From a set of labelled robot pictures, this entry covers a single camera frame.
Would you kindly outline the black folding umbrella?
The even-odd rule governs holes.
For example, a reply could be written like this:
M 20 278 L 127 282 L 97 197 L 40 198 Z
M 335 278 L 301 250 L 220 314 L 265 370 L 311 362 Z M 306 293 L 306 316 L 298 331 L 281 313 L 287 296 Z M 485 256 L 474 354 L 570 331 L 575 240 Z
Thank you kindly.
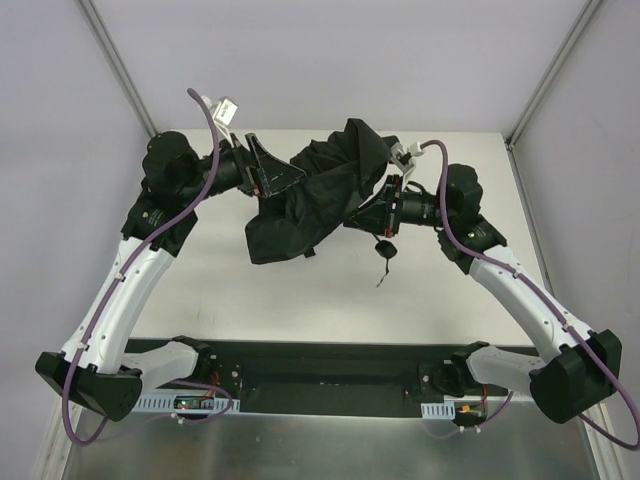
M 395 135 L 381 136 L 361 119 L 312 140 L 290 164 L 305 176 L 261 200 L 245 226 L 250 261 L 264 265 L 311 254 L 372 194 L 391 160 Z

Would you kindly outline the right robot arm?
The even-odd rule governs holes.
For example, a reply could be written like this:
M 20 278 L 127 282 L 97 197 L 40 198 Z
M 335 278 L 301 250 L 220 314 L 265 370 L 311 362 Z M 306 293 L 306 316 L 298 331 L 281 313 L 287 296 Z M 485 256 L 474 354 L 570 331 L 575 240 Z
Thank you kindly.
M 397 175 L 359 207 L 345 227 L 391 238 L 403 224 L 432 227 L 446 258 L 483 286 L 533 343 L 535 355 L 477 341 L 456 352 L 431 375 L 444 395 L 462 397 L 482 385 L 524 393 L 550 420 L 562 424 L 616 393 L 622 345 L 609 330 L 594 331 L 573 317 L 521 267 L 504 236 L 480 213 L 483 189 L 476 171 L 447 169 L 449 223 L 438 195 L 405 190 Z

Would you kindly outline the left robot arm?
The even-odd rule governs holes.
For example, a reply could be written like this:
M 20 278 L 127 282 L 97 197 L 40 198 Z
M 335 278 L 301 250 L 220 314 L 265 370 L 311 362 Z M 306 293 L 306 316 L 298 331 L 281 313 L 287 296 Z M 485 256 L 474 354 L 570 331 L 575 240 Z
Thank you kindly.
M 154 136 L 142 161 L 141 193 L 122 227 L 111 270 L 77 330 L 57 352 L 40 354 L 35 370 L 61 397 L 119 421 L 140 396 L 178 380 L 214 384 L 211 348 L 178 336 L 141 354 L 125 349 L 160 278 L 177 258 L 203 200 L 239 189 L 260 200 L 304 178 L 302 169 L 271 155 L 254 134 L 215 140 L 204 157 L 177 131 Z

